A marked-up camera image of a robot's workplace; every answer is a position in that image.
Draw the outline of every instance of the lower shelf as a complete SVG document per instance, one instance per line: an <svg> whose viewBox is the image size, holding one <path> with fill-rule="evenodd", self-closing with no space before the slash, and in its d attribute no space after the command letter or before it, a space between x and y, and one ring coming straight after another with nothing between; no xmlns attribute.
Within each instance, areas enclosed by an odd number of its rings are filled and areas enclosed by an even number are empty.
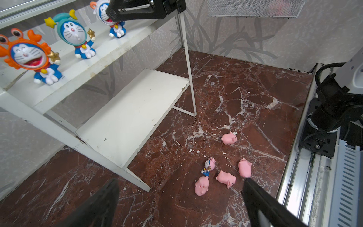
<svg viewBox="0 0 363 227"><path fill-rule="evenodd" d="M127 167L188 86L187 78L144 69L76 134Z"/></svg>

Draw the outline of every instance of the red collar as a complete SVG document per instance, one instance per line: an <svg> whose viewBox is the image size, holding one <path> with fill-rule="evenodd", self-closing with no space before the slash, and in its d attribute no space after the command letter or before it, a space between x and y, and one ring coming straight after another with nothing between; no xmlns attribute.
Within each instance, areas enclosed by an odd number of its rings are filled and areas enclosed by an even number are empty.
<svg viewBox="0 0 363 227"><path fill-rule="evenodd" d="M87 44L88 42L86 41L86 42L84 42L83 44L81 44L81 45L79 45L79 46L74 46L74 48L81 48L83 45L85 45L85 44Z"/></svg>
<svg viewBox="0 0 363 227"><path fill-rule="evenodd" d="M114 25L110 25L110 28L113 28L115 25L119 24L120 22L117 22L116 24Z"/></svg>
<svg viewBox="0 0 363 227"><path fill-rule="evenodd" d="M39 73L40 70L47 69L47 68L49 68L49 66L50 66L50 62L48 62L48 64L46 66L42 67L41 69L37 69L37 70L34 70L34 71L37 72L37 73Z"/></svg>

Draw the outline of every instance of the red open mouth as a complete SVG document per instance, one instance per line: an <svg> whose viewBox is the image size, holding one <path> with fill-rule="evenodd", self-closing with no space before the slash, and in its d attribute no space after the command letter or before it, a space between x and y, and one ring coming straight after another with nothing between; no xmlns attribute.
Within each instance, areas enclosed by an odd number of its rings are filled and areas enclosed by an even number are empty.
<svg viewBox="0 0 363 227"><path fill-rule="evenodd" d="M36 58L36 59L33 59L33 60L28 61L24 65L38 66L42 62L42 59L43 59L43 57L39 57L39 58Z"/></svg>

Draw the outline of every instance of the gold star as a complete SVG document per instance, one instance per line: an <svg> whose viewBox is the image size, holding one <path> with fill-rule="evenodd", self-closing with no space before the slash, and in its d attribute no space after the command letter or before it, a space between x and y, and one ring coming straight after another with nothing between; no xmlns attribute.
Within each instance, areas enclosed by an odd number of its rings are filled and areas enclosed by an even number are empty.
<svg viewBox="0 0 363 227"><path fill-rule="evenodd" d="M59 53L54 53L52 50L47 56L52 60L52 62L55 62L56 60L61 60L61 58L59 57Z"/></svg>
<svg viewBox="0 0 363 227"><path fill-rule="evenodd" d="M48 17L47 19L44 19L45 21L45 25L51 28L54 28L54 26L57 24L56 22L54 22L54 20L50 17Z"/></svg>
<svg viewBox="0 0 363 227"><path fill-rule="evenodd" d="M92 38L94 38L94 37L96 37L96 36L94 35L94 31L92 31L91 29L88 29L87 34L90 36L90 38L91 38L91 39L92 39Z"/></svg>

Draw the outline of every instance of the pig toy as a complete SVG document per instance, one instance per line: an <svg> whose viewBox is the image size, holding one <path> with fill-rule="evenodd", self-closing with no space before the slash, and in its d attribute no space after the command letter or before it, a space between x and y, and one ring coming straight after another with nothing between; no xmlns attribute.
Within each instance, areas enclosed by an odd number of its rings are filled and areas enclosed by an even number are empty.
<svg viewBox="0 0 363 227"><path fill-rule="evenodd" d="M214 170L215 162L216 162L216 160L214 160L214 158L210 157L207 161L205 161L204 169L202 169L200 173L203 174L204 176L208 177L209 172L211 170Z"/></svg>
<svg viewBox="0 0 363 227"><path fill-rule="evenodd" d="M221 171L218 174L218 176L216 177L216 180L223 184L226 184L228 189L229 189L229 187L231 187L233 184L236 183L236 177L233 176L232 174L226 173L224 171Z"/></svg>
<svg viewBox="0 0 363 227"><path fill-rule="evenodd" d="M238 163L238 169L240 170L241 177L249 178L251 177L251 165L246 159L241 159Z"/></svg>
<svg viewBox="0 0 363 227"><path fill-rule="evenodd" d="M209 180L208 177L200 177L197 183L195 183L195 194L202 196L208 192Z"/></svg>
<svg viewBox="0 0 363 227"><path fill-rule="evenodd" d="M222 136L222 141L225 145L234 144L237 141L237 136L234 135L231 131L228 134L224 134Z"/></svg>

